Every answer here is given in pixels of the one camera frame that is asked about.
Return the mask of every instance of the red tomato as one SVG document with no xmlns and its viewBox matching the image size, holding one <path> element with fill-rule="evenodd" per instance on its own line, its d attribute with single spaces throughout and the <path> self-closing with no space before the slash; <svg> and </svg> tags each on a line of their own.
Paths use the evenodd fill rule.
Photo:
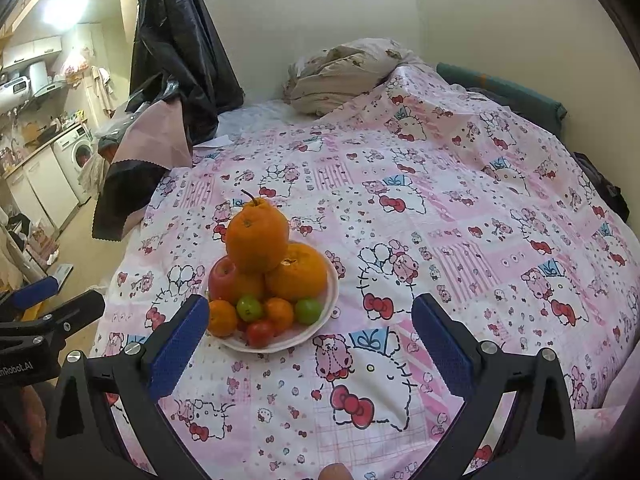
<svg viewBox="0 0 640 480">
<path fill-rule="evenodd" d="M 276 329 L 273 323 L 268 319 L 261 319 L 254 321 L 247 327 L 246 339 L 252 348 L 264 348 L 271 342 L 275 333 Z"/>
</svg>

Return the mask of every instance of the floor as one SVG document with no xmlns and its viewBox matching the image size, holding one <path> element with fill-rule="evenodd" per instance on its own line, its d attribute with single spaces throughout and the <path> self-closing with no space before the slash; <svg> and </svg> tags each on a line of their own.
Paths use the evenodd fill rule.
<svg viewBox="0 0 640 480">
<path fill-rule="evenodd" d="M 90 199 L 76 213 L 58 238 L 60 254 L 58 262 L 74 266 L 62 290 L 55 298 L 47 300 L 40 315 L 55 309 L 65 301 L 82 294 L 91 286 L 107 287 L 127 247 L 128 237 L 121 242 L 108 242 L 92 238 L 95 200 Z M 83 328 L 66 340 L 66 347 L 60 352 L 59 361 L 65 359 L 72 350 L 82 350 L 88 354 L 94 344 L 98 322 Z"/>
</svg>

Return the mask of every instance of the pink bedsheet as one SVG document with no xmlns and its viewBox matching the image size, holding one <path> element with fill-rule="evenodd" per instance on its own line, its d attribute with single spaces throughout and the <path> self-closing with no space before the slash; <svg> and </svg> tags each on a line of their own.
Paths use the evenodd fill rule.
<svg viewBox="0 0 640 480">
<path fill-rule="evenodd" d="M 602 403 L 632 351 L 637 239 L 557 139 L 435 72 L 400 67 L 311 126 L 198 153 L 156 190 L 93 356 L 143 340 L 204 290 L 241 189 L 276 203 L 340 276 L 321 334 L 265 356 L 207 334 L 161 401 L 212 478 L 315 478 L 331 462 L 408 478 L 461 405 L 411 324 L 424 292 L 505 351 L 553 348 L 576 410 Z"/>
</svg>

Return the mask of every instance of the washing machine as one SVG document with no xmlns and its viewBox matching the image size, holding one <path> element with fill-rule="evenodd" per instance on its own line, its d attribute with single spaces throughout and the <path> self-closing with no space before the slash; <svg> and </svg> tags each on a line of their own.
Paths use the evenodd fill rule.
<svg viewBox="0 0 640 480">
<path fill-rule="evenodd" d="M 73 126 L 53 143 L 53 153 L 80 205 L 91 198 L 78 182 L 82 167 L 94 154 L 91 143 L 90 134 L 83 124 Z"/>
</svg>

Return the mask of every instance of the white plate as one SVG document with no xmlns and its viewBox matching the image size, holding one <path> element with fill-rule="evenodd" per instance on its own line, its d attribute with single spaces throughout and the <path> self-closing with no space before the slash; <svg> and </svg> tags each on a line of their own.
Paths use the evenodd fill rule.
<svg viewBox="0 0 640 480">
<path fill-rule="evenodd" d="M 293 327 L 286 332 L 273 338 L 270 345 L 264 348 L 251 348 L 247 345 L 244 339 L 244 333 L 236 330 L 236 332 L 225 338 L 216 338 L 224 346 L 228 346 L 233 350 L 239 352 L 249 352 L 251 354 L 272 354 L 274 352 L 281 352 L 292 346 L 298 346 L 311 338 L 318 330 L 320 330 L 324 324 L 329 321 L 336 301 L 338 301 L 338 273 L 335 271 L 334 264 L 329 259 L 320 253 L 324 259 L 326 266 L 326 290 L 317 299 L 323 304 L 322 314 L 318 321 L 310 326 L 303 326 L 298 323 L 294 323 Z M 205 291 L 205 298 L 209 298 L 208 289 Z"/>
</svg>

